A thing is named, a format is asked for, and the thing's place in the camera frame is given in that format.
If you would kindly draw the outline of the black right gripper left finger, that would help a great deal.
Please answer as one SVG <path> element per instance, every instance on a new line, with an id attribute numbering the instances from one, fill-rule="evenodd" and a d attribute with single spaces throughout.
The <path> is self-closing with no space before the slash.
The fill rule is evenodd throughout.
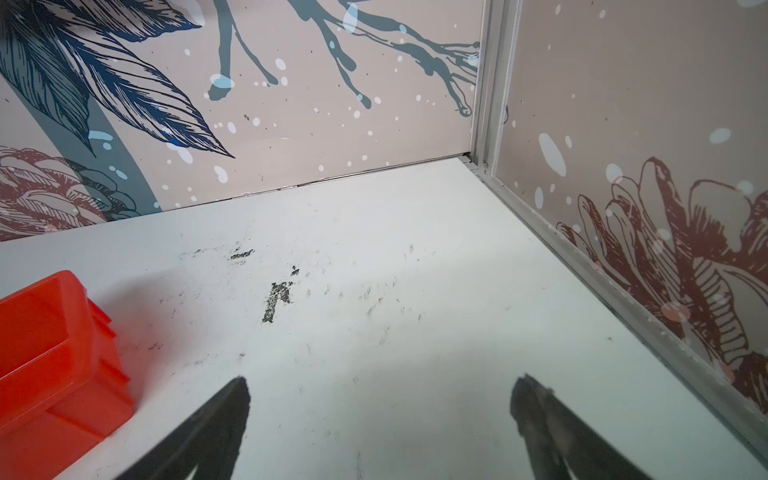
<path id="1" fill-rule="evenodd" d="M 250 410 L 246 379 L 239 376 L 119 475 L 121 479 L 229 479 L 239 456 Z"/>

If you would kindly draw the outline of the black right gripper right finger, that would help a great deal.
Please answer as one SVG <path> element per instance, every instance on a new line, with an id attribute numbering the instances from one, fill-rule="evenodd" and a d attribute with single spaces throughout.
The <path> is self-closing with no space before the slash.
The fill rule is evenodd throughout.
<path id="1" fill-rule="evenodd" d="M 515 382 L 510 414 L 537 480 L 650 479 L 530 375 Z"/>

